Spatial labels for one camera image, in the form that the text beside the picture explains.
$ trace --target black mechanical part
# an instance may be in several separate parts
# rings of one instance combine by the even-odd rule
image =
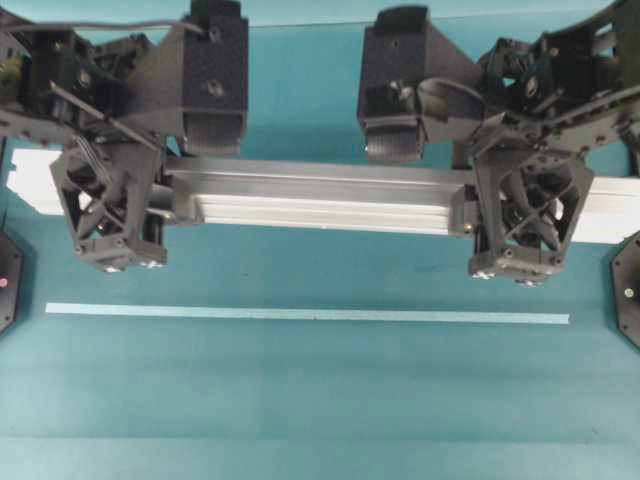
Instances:
[[[0,334],[16,320],[23,261],[22,251],[0,231]]]
[[[536,286],[563,271],[593,172],[570,152],[499,148],[475,168],[482,223],[470,275]]]
[[[240,5],[194,0],[187,21],[208,37],[182,29],[140,61],[127,79],[120,119],[175,136],[184,153],[238,153],[248,108],[248,21]]]
[[[165,151],[143,145],[93,149],[79,140],[51,165],[80,260],[108,273],[166,264],[162,230],[171,212],[162,202],[167,187],[155,183],[165,160]]]
[[[246,129],[240,4],[192,0],[184,19],[163,23],[158,46],[144,35],[92,45],[73,24],[0,9],[15,52],[0,63],[0,135],[63,145],[51,170],[76,256],[105,272],[167,262],[164,226],[180,223],[163,173],[168,138],[185,156],[228,155]]]
[[[625,244],[611,263],[618,328],[640,347],[640,233]]]
[[[429,21],[424,7],[378,15],[365,31],[358,120],[372,163],[422,159],[425,143],[468,138],[484,116],[470,91],[482,69]]]
[[[640,141],[640,2],[617,0],[535,43],[499,39],[477,64],[428,11],[380,13],[365,33],[358,119],[374,163],[422,158],[453,141],[475,195],[454,197],[450,229],[474,233],[474,277],[535,286],[561,272],[594,174],[593,149]]]

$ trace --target white strip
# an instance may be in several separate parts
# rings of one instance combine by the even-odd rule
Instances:
[[[568,325],[568,314],[502,312],[430,312],[394,310],[297,310],[280,308],[205,308],[141,305],[47,303],[46,313],[131,317],[179,317],[241,320],[328,320],[367,322],[501,323]]]

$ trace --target bolt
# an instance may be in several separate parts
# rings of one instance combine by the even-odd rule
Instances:
[[[213,97],[216,97],[216,98],[224,97],[224,87],[215,78],[207,82],[207,90],[209,91],[209,94],[211,94]]]
[[[213,26],[209,29],[209,40],[211,43],[220,43],[222,41],[222,31],[217,26]]]
[[[398,94],[398,98],[400,100],[408,100],[412,96],[413,96],[413,88],[411,87],[404,87],[402,90],[400,90],[400,93]]]
[[[533,97],[536,93],[538,93],[538,78],[531,77],[527,80],[525,95],[527,98]]]
[[[80,70],[78,72],[78,83],[82,88],[89,88],[91,86],[91,75],[86,70]]]

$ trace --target screw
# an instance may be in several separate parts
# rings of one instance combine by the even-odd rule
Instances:
[[[207,90],[216,98],[224,97],[224,87],[215,78],[207,82]]]
[[[525,95],[527,98],[533,97],[536,93],[538,93],[538,78],[531,77],[527,80]]]
[[[89,88],[91,86],[91,75],[86,70],[80,70],[78,72],[78,83],[82,88]]]
[[[209,40],[211,40],[211,43],[220,43],[222,41],[220,28],[214,25],[209,29]]]

